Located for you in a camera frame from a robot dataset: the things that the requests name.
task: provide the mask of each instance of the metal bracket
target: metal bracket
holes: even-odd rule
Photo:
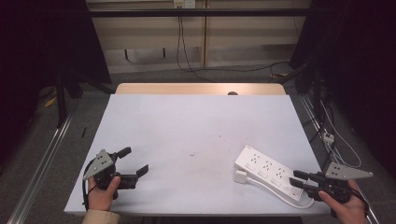
[[[326,172],[326,177],[332,179],[341,179],[341,180],[361,179],[361,178],[367,178],[373,176],[374,174],[372,172],[366,172],[366,171],[354,169],[334,162],[330,164]]]
[[[113,160],[108,156],[108,153],[104,149],[100,150],[90,168],[88,168],[87,173],[83,176],[83,180],[87,180],[91,176],[98,174],[112,164]]]

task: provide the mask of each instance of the gray floor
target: gray floor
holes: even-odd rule
[[[262,64],[227,68],[252,69],[260,67],[262,67]],[[285,64],[273,67],[274,74],[288,73],[289,71],[290,68]],[[248,73],[231,71],[197,72],[198,76],[210,78],[216,82],[263,83],[269,80],[270,74],[270,69]],[[108,86],[112,88],[117,87],[121,82],[204,82],[195,74],[178,69],[112,74],[111,77],[113,84]],[[82,220],[82,217],[67,215],[63,210],[106,109],[109,96],[86,84],[81,84],[81,86],[85,91],[81,99],[67,99],[69,110],[74,105],[77,106],[76,113],[71,119],[64,139],[54,155],[49,171],[44,174],[43,182],[37,195],[34,195],[33,203],[28,204],[29,212],[26,217],[21,219],[20,223],[23,223],[23,221],[24,223],[80,223]],[[44,89],[42,93],[44,94],[49,89]],[[303,106],[301,95],[296,93],[292,81],[285,85],[285,90],[290,95],[301,122],[310,120]],[[18,148],[15,149],[15,154],[9,158],[3,167],[3,173],[0,175],[0,223],[6,223],[10,218],[55,134],[57,124],[56,103],[44,107],[47,100],[42,101],[37,106],[28,132],[19,143]],[[396,219],[394,213],[396,211],[395,179],[373,158],[364,141],[352,132],[352,127],[337,104],[332,104],[332,109],[334,110],[337,131],[357,150],[361,157],[361,169],[372,171],[375,174],[373,178],[358,181],[361,191],[369,200],[380,223],[394,223]],[[304,129],[308,139],[316,131],[311,124],[305,126]],[[336,141],[345,161],[356,164],[356,158],[348,147],[341,140],[338,141],[337,136]],[[326,153],[320,139],[315,138],[311,146],[317,156],[318,163],[322,164],[326,158]],[[124,217],[122,223],[141,223],[141,221],[140,217]],[[303,217],[303,221],[305,224],[338,223],[330,215]]]

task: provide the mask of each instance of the cable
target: cable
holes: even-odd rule
[[[183,67],[181,67],[180,62],[178,60],[178,52],[179,52],[179,48],[180,48],[180,38],[182,39],[183,42],[183,49],[184,49],[184,55],[185,58],[187,60],[187,65],[189,66],[189,69],[185,69]],[[266,68],[270,68],[271,69],[271,79],[272,79],[272,66],[277,65],[277,64],[281,64],[281,63],[289,63],[289,62],[278,62],[278,63],[272,63],[270,65],[266,65],[264,67],[259,67],[259,68],[253,68],[253,69],[246,69],[246,70],[238,70],[238,69],[226,69],[226,68],[196,68],[193,69],[191,68],[190,62],[189,62],[189,58],[187,56],[187,52],[186,52],[186,44],[185,44],[185,40],[184,40],[184,26],[183,26],[183,19],[181,17],[178,17],[178,41],[177,41],[177,65],[180,68],[180,70],[185,71],[185,72],[193,72],[195,74],[195,72],[198,71],[226,71],[226,72],[254,72],[254,71],[260,71]],[[208,78],[205,77],[200,77],[197,74],[195,74],[198,78],[204,79],[206,81],[210,81],[210,82],[214,82],[213,80],[210,80]]]
[[[181,34],[181,38],[182,38],[182,41],[183,41],[184,55],[185,55],[185,57],[186,57],[187,65],[189,66],[190,70],[186,70],[186,69],[182,68],[182,67],[180,66],[179,61],[178,61],[178,50],[179,50],[179,47],[180,47],[180,34]],[[198,76],[198,74],[196,74],[195,71],[191,68],[190,62],[189,62],[189,58],[187,57],[186,43],[184,42],[183,19],[182,19],[181,17],[178,17],[177,65],[178,65],[178,67],[179,67],[182,71],[185,71],[185,72],[192,72],[196,77],[198,77],[198,78],[200,78],[200,79],[202,79],[202,80],[215,83],[215,81],[213,81],[213,80],[211,80],[211,79]]]
[[[93,191],[94,189],[96,189],[98,185],[93,186],[93,188],[90,189],[90,191],[88,191],[87,196],[90,195],[91,191]]]
[[[300,32],[298,32],[298,28],[297,28],[297,24],[296,24],[296,17],[293,16],[293,20],[294,20],[294,27],[296,28],[296,33],[297,33],[297,38],[300,37]]]
[[[91,164],[93,163],[94,160],[91,160],[88,165],[85,167],[84,170],[84,174],[87,173],[88,169],[90,168]],[[87,190],[85,189],[85,180],[82,180],[82,198],[84,200],[84,206],[85,206],[85,210],[88,211],[88,209],[90,208],[90,204],[88,201],[88,194],[87,194]]]
[[[331,119],[328,118],[328,119],[329,119],[329,122],[331,122],[332,125],[335,126],[335,123],[334,123],[334,113],[332,112],[332,107],[331,107],[331,104],[330,104],[331,99],[332,99],[332,93],[331,93],[330,91],[328,91],[328,90],[326,90],[326,91],[327,91],[326,96],[325,96],[325,97],[320,97],[320,98],[321,98],[321,101],[323,102],[323,104],[325,105],[325,106],[324,106],[324,110],[329,109],[330,112],[331,112],[331,114],[332,114],[332,118],[331,118]],[[322,119],[326,119],[326,118],[324,117],[324,114],[323,114],[323,113],[321,113],[320,115],[322,116]],[[333,129],[333,127],[332,127],[332,130],[330,131],[330,133],[331,133],[331,134],[334,134],[334,129]]]
[[[342,17],[340,18],[341,21],[340,21],[340,24],[338,25],[338,30],[337,30],[337,32],[336,32],[336,34],[335,34],[335,38],[334,38],[334,41],[333,41],[333,45],[336,44],[336,42],[337,42],[337,40],[338,40],[338,36],[339,36],[340,33],[341,33],[341,29],[342,29],[342,27],[343,27],[343,23],[344,23],[344,20],[345,20],[345,16],[346,16],[346,14],[347,14],[347,10],[348,10],[348,8],[349,8],[349,4],[350,4],[350,0],[348,0],[348,1],[346,2],[343,15],[342,15]]]
[[[326,116],[327,116],[327,118],[329,119],[330,124],[332,125],[332,121],[330,120],[330,116],[329,116],[329,114],[327,113],[326,108],[324,107],[324,104],[323,104],[321,101],[320,101],[320,104],[323,106],[324,112],[326,113]],[[353,147],[341,136],[341,134],[340,134],[339,132],[337,132],[337,130],[335,129],[335,127],[334,127],[333,125],[332,125],[332,127],[334,128],[334,132],[335,132],[335,133],[336,133],[336,134],[337,134],[337,135],[349,146],[349,148],[352,150],[352,152],[356,155],[356,157],[357,157],[358,160],[359,160],[359,165],[354,166],[354,165],[348,164],[347,162],[345,162],[345,161],[342,159],[341,155],[337,156],[337,154],[334,153],[334,151],[333,151],[332,148],[330,147],[332,153],[334,153],[334,155],[335,155],[338,159],[340,159],[340,160],[341,160],[345,165],[347,165],[347,166],[350,166],[350,167],[352,167],[352,168],[359,168],[359,167],[361,167],[361,158],[359,157],[358,153],[356,153],[355,149],[353,149]]]
[[[274,73],[272,71],[272,65],[270,65],[270,72],[271,72],[271,76],[270,76],[270,79],[268,80],[268,83],[271,83],[271,81],[272,81],[272,79],[274,77]]]
[[[330,97],[326,97],[324,100],[327,102],[326,105],[330,109],[330,111],[332,112],[332,108],[330,107]],[[333,112],[332,112],[332,119],[330,119],[330,118],[328,118],[328,119],[329,119],[330,123],[334,123],[334,113]],[[331,134],[334,135],[334,128],[332,128]],[[322,141],[322,144],[323,144],[324,148],[327,149],[324,141]],[[324,170],[324,167],[326,166],[327,161],[330,160],[331,153],[334,151],[335,139],[332,142],[331,148],[332,148],[332,150],[326,150],[326,159],[324,160],[323,164],[320,166],[320,169],[322,171]]]
[[[255,180],[255,179],[252,179],[252,178],[250,178],[250,177],[247,177],[247,180],[248,180],[248,181],[251,181],[251,182],[253,182],[253,183],[255,183],[255,184],[258,184],[258,185],[260,185],[260,186],[262,186],[262,187],[265,187],[266,189],[268,189],[268,190],[270,190],[272,193],[274,193],[274,194],[275,194],[280,200],[282,200],[284,203],[286,203],[286,204],[288,204],[288,205],[290,205],[290,206],[292,206],[292,207],[295,207],[295,208],[305,209],[305,208],[308,208],[308,207],[312,206],[312,204],[314,204],[314,202],[315,202],[315,200],[312,199],[310,203],[308,203],[308,204],[306,204],[306,205],[303,205],[303,206],[300,206],[300,205],[297,205],[297,204],[294,204],[294,203],[291,203],[291,202],[287,201],[287,200],[284,199],[282,196],[280,196],[278,193],[276,193],[273,189],[268,188],[266,185],[264,185],[264,184],[263,184],[262,182],[260,182],[260,181],[257,181],[257,180]]]

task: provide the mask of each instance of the electrical outlet on wall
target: electrical outlet on wall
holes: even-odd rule
[[[297,189],[290,184],[289,178],[295,178],[295,176],[289,167],[260,153],[253,147],[245,146],[238,159],[236,159],[235,166],[247,172],[247,175],[251,178],[262,182],[284,196],[284,198],[298,202],[303,194],[302,189]]]
[[[184,8],[195,8],[195,0],[184,0]]]

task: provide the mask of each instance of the power outlet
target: power outlet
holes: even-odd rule
[[[298,202],[303,194],[302,189],[295,188],[290,184],[289,178],[296,177],[289,167],[260,153],[253,147],[245,146],[238,159],[236,159],[235,166],[247,172],[251,178],[273,189],[285,199],[289,198]]]
[[[195,8],[195,0],[184,0],[184,8]]]

